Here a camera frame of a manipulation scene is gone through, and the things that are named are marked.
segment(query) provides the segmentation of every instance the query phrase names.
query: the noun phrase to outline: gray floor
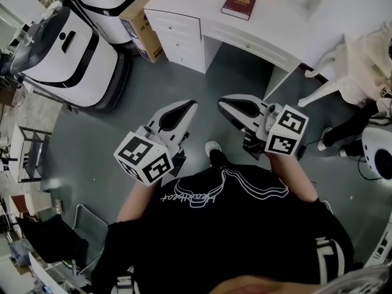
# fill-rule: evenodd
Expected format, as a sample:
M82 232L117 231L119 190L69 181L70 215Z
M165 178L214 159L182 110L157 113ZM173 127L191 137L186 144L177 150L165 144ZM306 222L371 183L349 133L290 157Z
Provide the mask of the gray floor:
M265 157L257 162L242 150L243 135L218 112L218 98L227 94L263 97L272 66L245 51L224 45L208 73L203 75L165 58L151 64L134 61L132 76L117 108L111 113L82 113L62 110L53 131L46 162L46 180L41 188L63 203L65 219L71 221L78 203L85 203L106 221L113 222L134 180L116 163L113 152L128 131L146 124L153 113L172 102L195 99L198 113L183 143L188 159L180 176L208 166L205 141L217 140L227 157L238 164L269 168ZM299 98L318 88L296 71L269 101L296 106ZM302 109L310 117L304 143L317 140L326 126L340 124L355 109L333 94ZM375 248L392 207L391 183L361 178L357 161L338 157L339 148L318 152L310 145L301 164L316 183L321 199L331 207L349 232L356 256L365 260ZM370 171L364 165L364 173ZM86 221L89 239L101 239L102 228Z

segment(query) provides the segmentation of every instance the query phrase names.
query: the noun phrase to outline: brown box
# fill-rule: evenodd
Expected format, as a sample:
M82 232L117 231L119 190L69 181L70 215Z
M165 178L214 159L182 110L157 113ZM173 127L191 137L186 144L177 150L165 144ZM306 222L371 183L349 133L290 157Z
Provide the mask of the brown box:
M144 7L149 1L135 0L120 14L120 19L141 56L155 62L164 50L145 14Z

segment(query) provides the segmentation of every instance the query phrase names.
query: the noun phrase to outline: shoe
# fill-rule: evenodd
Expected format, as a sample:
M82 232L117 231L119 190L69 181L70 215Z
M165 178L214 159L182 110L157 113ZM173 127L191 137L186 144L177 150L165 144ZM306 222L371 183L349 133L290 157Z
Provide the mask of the shoe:
M326 150L326 146L324 145L324 136L325 134L327 134L330 130L332 129L332 127L327 127L325 130L323 130L321 137L320 137L320 141L317 143L317 149L319 151L323 151Z
M219 144L216 141L210 140L210 141L206 142L206 153L207 153L208 157L209 157L209 153L211 152L211 150L214 150L214 149L222 151L221 146L219 146Z
M341 157L347 157L347 154L345 153L345 147L342 147L339 154L341 155Z

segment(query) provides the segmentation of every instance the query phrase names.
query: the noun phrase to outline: red book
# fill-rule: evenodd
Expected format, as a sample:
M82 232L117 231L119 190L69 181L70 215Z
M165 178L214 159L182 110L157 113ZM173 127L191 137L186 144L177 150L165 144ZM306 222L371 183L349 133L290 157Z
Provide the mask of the red book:
M226 0L222 13L249 20L256 0Z

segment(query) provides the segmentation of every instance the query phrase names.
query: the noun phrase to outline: person's leg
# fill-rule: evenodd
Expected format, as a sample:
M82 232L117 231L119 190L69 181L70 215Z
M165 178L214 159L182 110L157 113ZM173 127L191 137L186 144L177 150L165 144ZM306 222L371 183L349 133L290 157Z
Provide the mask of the person's leg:
M323 145L325 147L330 147L339 140L362 133L363 129L367 126L370 117L378 112L379 110L377 109L376 102L370 102L360 111L355 113L347 122L327 132L323 136Z
M345 145L341 149L341 157L356 157L356 156L363 156L363 146L362 146L362 139L353 141L351 144Z
M206 143L206 153L211 161L211 168L220 169L230 165L221 147L216 141L208 141Z

